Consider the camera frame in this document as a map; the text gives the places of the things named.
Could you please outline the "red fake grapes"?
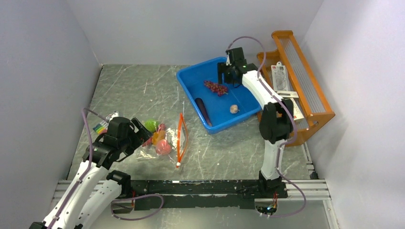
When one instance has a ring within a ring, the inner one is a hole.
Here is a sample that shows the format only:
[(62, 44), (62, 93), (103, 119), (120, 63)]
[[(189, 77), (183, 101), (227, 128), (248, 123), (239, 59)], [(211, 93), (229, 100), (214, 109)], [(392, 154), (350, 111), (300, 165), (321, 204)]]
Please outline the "red fake grapes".
[(218, 84), (212, 81), (204, 80), (204, 86), (219, 97), (228, 94), (228, 88), (223, 84)]

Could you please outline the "orange fake carrot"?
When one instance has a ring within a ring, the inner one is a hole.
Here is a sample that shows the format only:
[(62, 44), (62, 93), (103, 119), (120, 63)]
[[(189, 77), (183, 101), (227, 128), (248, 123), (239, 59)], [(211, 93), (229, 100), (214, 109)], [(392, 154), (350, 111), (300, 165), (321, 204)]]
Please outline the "orange fake carrot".
[(159, 130), (159, 131), (153, 133), (153, 136), (151, 138), (151, 143), (155, 146), (160, 140), (163, 140), (165, 138), (166, 138), (166, 131)]

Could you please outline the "pink fake peach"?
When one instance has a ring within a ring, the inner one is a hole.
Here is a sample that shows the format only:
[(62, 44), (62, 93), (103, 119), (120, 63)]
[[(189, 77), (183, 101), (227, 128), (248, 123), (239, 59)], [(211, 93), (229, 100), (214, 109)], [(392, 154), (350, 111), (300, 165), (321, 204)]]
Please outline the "pink fake peach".
[(155, 151), (158, 155), (165, 156), (171, 153), (172, 147), (166, 139), (163, 139), (155, 145)]

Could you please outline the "clear zip bag red seal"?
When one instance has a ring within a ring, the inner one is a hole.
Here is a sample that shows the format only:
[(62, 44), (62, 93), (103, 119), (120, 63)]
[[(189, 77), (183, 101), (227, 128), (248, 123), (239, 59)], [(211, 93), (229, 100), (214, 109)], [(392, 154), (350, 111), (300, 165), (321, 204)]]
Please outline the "clear zip bag red seal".
[(152, 135), (135, 151), (136, 158), (169, 160), (180, 168), (189, 142), (183, 113), (179, 114), (177, 120), (149, 119), (143, 124)]

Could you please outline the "purple fake eggplant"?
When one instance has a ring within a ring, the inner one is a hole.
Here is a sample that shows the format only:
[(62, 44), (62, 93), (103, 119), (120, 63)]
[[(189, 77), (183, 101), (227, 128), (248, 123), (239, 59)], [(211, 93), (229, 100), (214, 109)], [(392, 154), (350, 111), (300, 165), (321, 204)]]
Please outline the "purple fake eggplant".
[(196, 98), (195, 103), (196, 103), (197, 107), (199, 108), (199, 110), (200, 110), (203, 118), (205, 119), (206, 123), (208, 124), (208, 126), (212, 126), (211, 120), (209, 118), (209, 115), (208, 115), (208, 112), (206, 110), (203, 100), (201, 98)]

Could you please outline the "red fake chili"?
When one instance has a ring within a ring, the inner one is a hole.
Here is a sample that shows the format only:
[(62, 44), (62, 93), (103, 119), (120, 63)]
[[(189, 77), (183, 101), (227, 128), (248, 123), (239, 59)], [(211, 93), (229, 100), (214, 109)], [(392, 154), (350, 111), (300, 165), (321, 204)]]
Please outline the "red fake chili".
[(166, 125), (164, 123), (161, 123), (161, 124), (158, 125), (157, 131), (158, 132), (159, 131), (166, 131), (166, 129), (167, 129)]

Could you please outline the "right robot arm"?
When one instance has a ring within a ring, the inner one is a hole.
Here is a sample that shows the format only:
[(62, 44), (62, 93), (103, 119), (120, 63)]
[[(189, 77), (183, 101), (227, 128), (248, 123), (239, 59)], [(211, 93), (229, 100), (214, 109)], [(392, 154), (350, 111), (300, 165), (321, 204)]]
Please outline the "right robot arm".
[(254, 64), (247, 63), (242, 48), (229, 49), (226, 55), (226, 61), (217, 65), (218, 82), (242, 85), (262, 109), (259, 132), (265, 141), (265, 153), (257, 190), (262, 197), (268, 198), (282, 183), (281, 160), (294, 131), (294, 105), (270, 87)]

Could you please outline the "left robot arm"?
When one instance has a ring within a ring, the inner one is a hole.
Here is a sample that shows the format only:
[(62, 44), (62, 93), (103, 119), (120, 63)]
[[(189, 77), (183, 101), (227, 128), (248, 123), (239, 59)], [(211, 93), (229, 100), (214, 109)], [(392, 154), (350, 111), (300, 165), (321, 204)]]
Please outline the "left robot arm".
[(130, 175), (110, 171), (121, 154), (132, 155), (152, 137), (138, 119), (113, 117), (86, 149), (78, 172), (52, 211), (31, 229), (83, 229), (96, 210), (116, 198), (134, 197)]

